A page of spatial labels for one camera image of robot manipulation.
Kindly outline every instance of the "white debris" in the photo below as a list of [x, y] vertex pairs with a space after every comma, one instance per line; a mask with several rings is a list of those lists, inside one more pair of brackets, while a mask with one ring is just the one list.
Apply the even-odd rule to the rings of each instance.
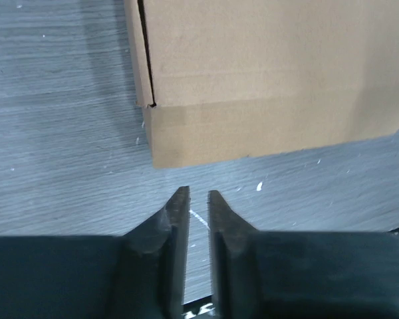
[[195, 318], [196, 316], [197, 316], [197, 315], [196, 315], [196, 314], [193, 314], [192, 311], [186, 312], [186, 313], [184, 314], [184, 318], [185, 318], [185, 319]]
[[212, 303], [209, 304], [204, 304], [203, 306], [201, 306], [201, 308], [199, 309], [198, 315], [200, 314], [206, 314], [207, 312], [213, 311], [214, 307]]
[[203, 220], [203, 218], [201, 216], [199, 216], [195, 211], [193, 211], [192, 209], [189, 210], [189, 213], [194, 216], [196, 219], [198, 219], [200, 221], [200, 223], [204, 226], [207, 227], [208, 230], [210, 230], [210, 227], [208, 227], [208, 224], [206, 221]]

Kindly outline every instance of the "laminate floor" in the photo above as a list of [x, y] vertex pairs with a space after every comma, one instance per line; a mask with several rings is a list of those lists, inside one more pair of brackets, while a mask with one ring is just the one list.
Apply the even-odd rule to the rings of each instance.
[[[205, 220], [218, 189], [260, 228], [399, 227], [399, 132], [155, 170], [129, 50], [122, 0], [0, 0], [0, 235], [123, 234], [181, 185]], [[210, 293], [208, 253], [193, 217], [186, 301]]]

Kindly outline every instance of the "floor scratch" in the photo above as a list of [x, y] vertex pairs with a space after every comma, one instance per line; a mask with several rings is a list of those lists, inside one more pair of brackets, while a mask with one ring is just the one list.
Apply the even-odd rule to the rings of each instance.
[[189, 212], [190, 212], [190, 214], [191, 214], [192, 216], [194, 216], [196, 219], [198, 219], [202, 225], [206, 226], [207, 229], [210, 230], [210, 227], [208, 227], [208, 223], [207, 223], [206, 221], [204, 221], [204, 219], [203, 219], [201, 216], [199, 216], [199, 215], [198, 215], [195, 211], [193, 211], [192, 209], [190, 209]]

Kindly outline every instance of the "gray floor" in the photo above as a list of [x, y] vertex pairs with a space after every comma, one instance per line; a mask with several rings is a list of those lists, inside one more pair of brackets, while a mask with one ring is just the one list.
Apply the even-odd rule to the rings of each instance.
[[[128, 51], [122, 0], [0, 0], [0, 235], [123, 234], [181, 185], [204, 219], [218, 189], [262, 228], [399, 227], [399, 133], [153, 169]], [[210, 292], [208, 251], [193, 218], [186, 301]]]

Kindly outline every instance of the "box flap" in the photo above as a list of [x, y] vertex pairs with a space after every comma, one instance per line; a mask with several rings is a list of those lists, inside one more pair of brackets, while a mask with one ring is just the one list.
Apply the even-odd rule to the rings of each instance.
[[399, 0], [145, 0], [144, 6], [159, 106], [399, 84]]
[[141, 106], [154, 105], [154, 92], [150, 76], [148, 35], [144, 20], [142, 0], [124, 0], [128, 39], [137, 103]]
[[399, 86], [146, 111], [154, 167], [182, 167], [393, 134]]

